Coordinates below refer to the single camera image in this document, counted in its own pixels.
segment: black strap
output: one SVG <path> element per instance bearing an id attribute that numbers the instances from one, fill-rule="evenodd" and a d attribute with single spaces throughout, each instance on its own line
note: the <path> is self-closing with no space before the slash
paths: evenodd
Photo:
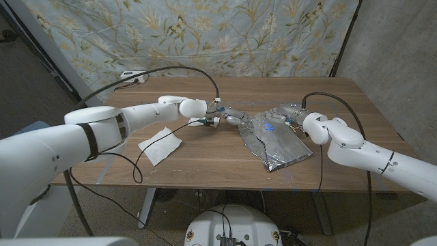
<path id="1" fill-rule="evenodd" d="M 99 155 L 99 152 L 97 147 L 96 136 L 94 135 L 93 129 L 87 123 L 79 123 L 77 125 L 83 128 L 83 131 L 85 131 L 85 134 L 87 135 L 88 138 L 90 154 L 85 161 L 91 161 L 96 159 L 97 156 Z"/>

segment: white paper napkin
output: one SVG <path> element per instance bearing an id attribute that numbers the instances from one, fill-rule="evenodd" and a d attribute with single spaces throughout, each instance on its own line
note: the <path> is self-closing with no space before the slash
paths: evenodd
<path id="1" fill-rule="evenodd" d="M 157 133 L 151 139 L 139 143 L 138 147 L 141 150 L 144 150 L 147 146 L 149 146 L 149 144 L 169 133 L 171 133 L 170 129 L 165 127 L 164 130 Z M 167 156 L 169 156 L 169 154 L 172 153 L 176 148 L 178 148 L 180 143 L 182 143 L 181 139 L 178 139 L 174 134 L 170 134 L 152 144 L 149 148 L 147 148 L 147 150 L 144 151 L 144 154 L 152 162 L 153 166 L 156 166 L 162 160 L 167 158 Z"/>

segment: table leg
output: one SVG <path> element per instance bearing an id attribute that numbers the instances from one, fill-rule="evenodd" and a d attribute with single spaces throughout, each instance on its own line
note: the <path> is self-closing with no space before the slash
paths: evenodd
<path id="1" fill-rule="evenodd" d="M 333 234 L 333 229 L 330 225 L 328 211 L 326 210 L 326 203 L 322 193 L 312 193 L 314 208 L 322 228 L 323 234 L 330 236 Z"/>
<path id="2" fill-rule="evenodd" d="M 150 213 L 152 212 L 152 206 L 153 206 L 153 200 L 155 197 L 156 188 L 147 188 L 145 198 L 144 198 L 144 204 L 143 209 L 141 209 L 141 213 L 139 214 L 139 220 L 143 222 L 145 225 L 147 225 L 147 221 L 149 219 Z M 140 229 L 145 228 L 145 226 L 138 222 L 138 227 Z"/>

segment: fabric backdrop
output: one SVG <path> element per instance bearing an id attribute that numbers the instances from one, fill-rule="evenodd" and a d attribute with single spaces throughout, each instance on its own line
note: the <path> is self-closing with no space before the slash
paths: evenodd
<path id="1" fill-rule="evenodd" d="M 327 77 L 358 0 L 23 0 L 96 90 L 124 70 Z M 199 76 L 167 70 L 150 76 Z M 111 92 L 99 95 L 106 100 Z"/>

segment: floral curtain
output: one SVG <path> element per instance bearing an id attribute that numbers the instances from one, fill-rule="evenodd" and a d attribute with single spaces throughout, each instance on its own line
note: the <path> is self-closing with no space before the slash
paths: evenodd
<path id="1" fill-rule="evenodd" d="M 327 77 L 358 0 L 23 0 L 96 90 L 124 70 Z M 150 76 L 198 76 L 167 70 Z M 105 100 L 110 91 L 99 95 Z"/>

